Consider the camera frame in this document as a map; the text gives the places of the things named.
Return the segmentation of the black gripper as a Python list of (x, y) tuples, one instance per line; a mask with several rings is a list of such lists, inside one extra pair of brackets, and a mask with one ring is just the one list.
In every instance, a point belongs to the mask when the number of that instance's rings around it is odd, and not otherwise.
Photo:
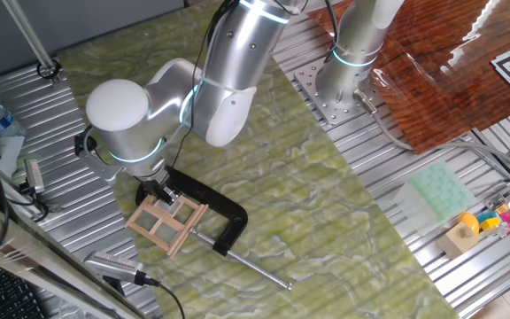
[(167, 171), (159, 170), (153, 175), (138, 176), (137, 180), (145, 193), (155, 196), (155, 205), (166, 203), (172, 205), (180, 197), (181, 193), (178, 190), (166, 188), (168, 178), (169, 174)]

